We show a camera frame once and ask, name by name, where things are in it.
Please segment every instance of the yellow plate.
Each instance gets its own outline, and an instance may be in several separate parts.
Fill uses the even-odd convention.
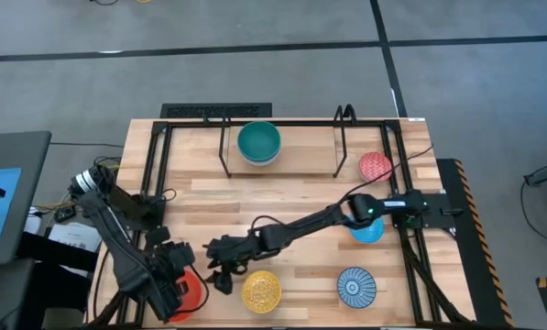
[[[281,284],[269,271],[252,273],[243,284],[243,303],[258,314],[271,312],[281,300]]]

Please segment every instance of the white paper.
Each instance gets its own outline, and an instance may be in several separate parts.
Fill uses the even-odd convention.
[[[31,209],[28,211],[27,221],[25,222],[25,231],[28,233],[36,234],[41,227],[41,218],[33,215],[37,211],[38,209],[33,206],[31,206]]]
[[[78,223],[54,225],[51,228],[49,239],[75,248],[83,248],[91,252],[95,252],[102,241],[96,228]],[[83,277],[88,276],[87,270],[73,269],[66,266],[62,267],[78,275],[82,275]]]

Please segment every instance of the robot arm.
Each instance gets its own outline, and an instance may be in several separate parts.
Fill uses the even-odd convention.
[[[404,213],[419,215],[428,210],[420,191],[413,190],[404,195],[377,200],[369,194],[352,194],[346,199],[352,213],[351,220],[341,210],[341,205],[335,203],[315,214],[289,224],[271,224],[254,227],[255,219],[247,236],[224,235],[213,239],[207,248],[206,255],[211,259],[208,268],[220,267],[208,279],[214,283],[216,290],[225,294],[232,292],[232,276],[246,272],[249,260],[261,260],[277,256],[283,248],[288,247],[293,240],[305,237],[329,226],[347,226],[361,229],[371,226],[382,215]]]
[[[176,285],[176,280],[195,258],[187,243],[164,243],[170,238],[169,230],[154,223],[156,212],[163,212],[162,203],[145,196],[131,196],[115,185],[108,169],[99,166],[74,177],[70,193],[72,200],[90,216],[110,250],[120,295],[147,302],[157,318],[167,322],[181,307],[181,296],[187,292],[187,287]],[[148,231],[145,249],[133,245],[125,226]],[[114,310],[104,309],[104,317],[94,323],[107,323],[118,303],[111,303],[110,309]]]

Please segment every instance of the blue plate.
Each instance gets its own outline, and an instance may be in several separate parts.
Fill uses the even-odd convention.
[[[383,218],[376,219],[373,225],[363,229],[350,229],[350,234],[361,243],[375,243],[383,236],[383,230],[385,225],[383,224]]]
[[[353,308],[368,307],[377,295],[375,279],[360,267],[343,270],[338,277],[337,288],[340,299]]]

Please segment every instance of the wooden table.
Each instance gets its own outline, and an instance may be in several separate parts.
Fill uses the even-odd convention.
[[[425,121],[401,119],[400,122],[408,157],[431,145]],[[128,130],[118,184],[130,193],[138,193],[140,189],[152,123],[152,119],[135,119]],[[378,128],[351,127],[346,129],[348,158],[336,179],[332,175],[245,175],[228,179],[218,159],[219,138],[219,128],[176,128],[165,180],[165,188],[175,189],[178,195],[168,202],[164,225],[169,227],[173,240],[190,242],[196,256],[194,265],[204,277],[211,271],[207,269],[202,244],[223,234],[244,236],[258,215],[272,215],[289,222],[323,209],[361,182],[357,173],[361,155],[383,150]],[[316,136],[304,135],[303,138]],[[394,136],[389,140],[393,154],[397,155]],[[336,134],[335,143],[340,159],[340,134]],[[154,169],[158,167],[159,156],[157,152]],[[425,193],[442,189],[432,151],[410,160],[410,171],[414,188]],[[400,170],[397,175],[399,188],[404,191]],[[154,190],[154,184],[151,183],[150,191]],[[371,184],[361,192],[385,198],[389,194],[388,182]],[[249,272],[234,278],[232,294],[225,296],[211,287],[208,303],[177,326],[414,325],[399,235],[390,225],[390,217],[384,216],[384,220],[385,234],[372,245],[356,242],[346,228],[337,226],[294,241],[275,258],[250,262]],[[434,279],[458,310],[474,319],[456,242],[441,229],[426,229],[424,235]],[[342,270],[351,266],[365,268],[377,282],[377,298],[366,309],[349,308],[338,297],[336,279]],[[239,292],[244,278],[256,270],[272,271],[281,281],[282,298],[271,313],[251,313],[241,300]],[[424,318],[430,319],[426,291],[419,278],[418,284]],[[116,289],[110,257],[102,272],[98,311],[110,301]],[[127,321],[134,319],[133,306],[131,302]],[[162,324],[147,307],[144,326],[174,325]]]

